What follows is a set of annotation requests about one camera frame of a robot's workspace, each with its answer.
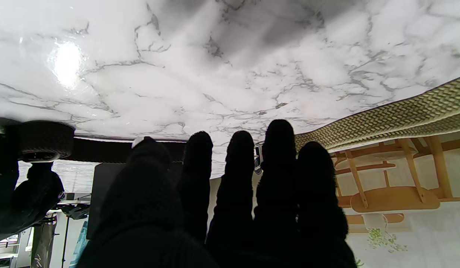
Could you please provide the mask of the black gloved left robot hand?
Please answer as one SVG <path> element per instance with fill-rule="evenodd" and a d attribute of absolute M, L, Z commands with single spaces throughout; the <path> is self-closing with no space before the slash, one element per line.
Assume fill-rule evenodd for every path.
<path fill-rule="evenodd" d="M 321 144 L 310 141 L 296 153 L 291 124 L 273 120 L 253 191 L 254 142 L 247 131 L 235 132 L 208 226 L 212 147 L 206 132 L 190 137 L 176 186 L 165 146 L 149 136 L 135 139 L 77 267 L 357 266 L 334 164 Z"/>

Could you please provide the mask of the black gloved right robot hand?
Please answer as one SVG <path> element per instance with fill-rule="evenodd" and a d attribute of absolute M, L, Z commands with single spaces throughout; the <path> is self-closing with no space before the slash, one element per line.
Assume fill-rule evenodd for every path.
<path fill-rule="evenodd" d="M 18 157 L 16 138 L 0 133 L 0 241 L 43 219 L 64 194 L 52 162 L 33 163 L 18 185 Z"/>

